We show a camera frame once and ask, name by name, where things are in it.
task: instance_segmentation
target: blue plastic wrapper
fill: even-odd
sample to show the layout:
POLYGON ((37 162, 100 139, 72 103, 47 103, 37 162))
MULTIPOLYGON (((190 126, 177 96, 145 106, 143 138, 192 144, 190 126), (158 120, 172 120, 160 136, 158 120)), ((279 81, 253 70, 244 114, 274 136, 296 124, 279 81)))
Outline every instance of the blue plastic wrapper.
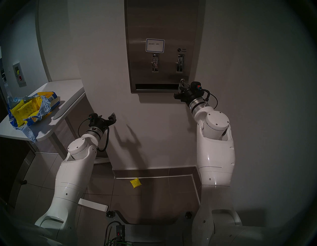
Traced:
POLYGON ((26 124, 18 127, 17 121, 15 119, 15 117, 12 115, 10 109, 13 109, 15 106, 17 106, 17 104, 23 100, 25 103, 27 103, 29 100, 31 100, 32 98, 38 97, 40 95, 38 95, 37 93, 34 94, 33 96, 25 96, 25 97, 15 97, 12 98, 12 96, 8 96, 8 113, 9 113, 9 119, 11 120, 11 125, 16 129, 16 130, 21 130, 27 137, 28 139, 30 139, 33 143, 36 141, 36 136, 34 135, 34 133, 32 132, 32 130, 30 129, 30 126, 33 125, 34 123, 36 123, 39 120, 42 120, 43 116, 47 115, 50 111, 52 111, 57 105, 60 104, 60 101, 56 102, 54 105, 52 105, 51 107, 51 101, 53 101, 54 99, 57 98, 57 95, 55 93, 53 93, 52 96, 50 97, 45 97, 45 96, 40 96, 42 98, 42 104, 40 106, 39 112, 37 113, 37 115, 23 119, 25 121, 27 121, 26 124))

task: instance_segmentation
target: black knob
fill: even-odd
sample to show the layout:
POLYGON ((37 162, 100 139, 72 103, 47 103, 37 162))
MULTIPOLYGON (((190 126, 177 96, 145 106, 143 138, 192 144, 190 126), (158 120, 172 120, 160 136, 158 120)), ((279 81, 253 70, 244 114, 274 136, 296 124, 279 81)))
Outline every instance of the black knob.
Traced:
POLYGON ((113 217, 114 217, 114 211, 108 211, 108 212, 106 213, 106 216, 107 216, 108 218, 113 218, 113 217))
POLYGON ((185 218, 186 218, 186 219, 191 219, 191 217, 192 217, 191 212, 186 212, 185 218))

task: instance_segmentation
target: green cable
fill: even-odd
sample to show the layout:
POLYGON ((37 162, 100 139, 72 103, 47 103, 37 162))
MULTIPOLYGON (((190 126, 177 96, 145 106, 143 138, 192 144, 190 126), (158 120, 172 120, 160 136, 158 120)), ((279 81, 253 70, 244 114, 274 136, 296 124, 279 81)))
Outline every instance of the green cable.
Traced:
POLYGON ((132 246, 131 244, 129 244, 129 243, 124 243, 124 242, 115 242, 115 241, 112 241, 112 240, 110 240, 110 242, 114 242, 114 243, 123 243, 123 244, 126 244, 126 245, 130 245, 130 246, 132 246))

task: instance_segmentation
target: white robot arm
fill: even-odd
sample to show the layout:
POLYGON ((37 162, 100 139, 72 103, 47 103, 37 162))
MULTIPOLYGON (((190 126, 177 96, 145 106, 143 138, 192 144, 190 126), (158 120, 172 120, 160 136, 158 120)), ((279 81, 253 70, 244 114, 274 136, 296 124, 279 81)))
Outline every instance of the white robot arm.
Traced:
POLYGON ((98 143, 107 130, 109 139, 109 126, 116 122, 113 113, 108 120, 90 114, 90 128, 81 138, 74 140, 68 146, 66 159, 61 163, 55 180, 54 197, 48 211, 41 216, 35 225, 47 229, 46 235, 65 245, 77 245, 75 229, 75 214, 77 205, 90 180, 97 155, 98 143))
POLYGON ((197 165, 202 186, 200 207, 192 224, 192 245, 276 243, 276 230, 242 226, 233 208, 230 181, 235 151, 228 117, 208 105, 212 94, 202 89, 200 82, 188 85, 181 80, 179 90, 174 98, 187 104, 197 122, 197 165))

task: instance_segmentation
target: white wall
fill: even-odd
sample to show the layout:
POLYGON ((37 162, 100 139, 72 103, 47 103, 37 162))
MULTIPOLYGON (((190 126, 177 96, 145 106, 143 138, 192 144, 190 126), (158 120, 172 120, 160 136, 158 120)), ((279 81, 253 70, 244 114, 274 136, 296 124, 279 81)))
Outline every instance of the white wall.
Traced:
MULTIPOLYGON (((117 115, 114 169, 195 164, 186 106, 172 94, 130 93, 123 1, 68 0, 68 15, 87 98, 98 114, 117 115)), ((315 195, 316 57, 282 1, 207 1, 195 79, 230 118, 233 198, 245 225, 283 225, 315 195)))
POLYGON ((316 45, 283 1, 207 1, 196 81, 230 119, 237 211, 279 226, 316 194, 316 45))
POLYGON ((4 72, 13 97, 31 94, 47 83, 42 64, 35 30, 35 0, 26 4, 8 23, 1 34, 1 52, 4 72), (20 62, 26 81, 25 87, 19 87, 13 65, 20 62))
POLYGON ((52 81, 80 79, 73 53, 67 0, 39 0, 39 32, 52 81))
POLYGON ((114 169, 196 163, 196 127, 173 94, 130 93, 123 1, 68 1, 70 31, 87 98, 116 113, 107 153, 114 169))

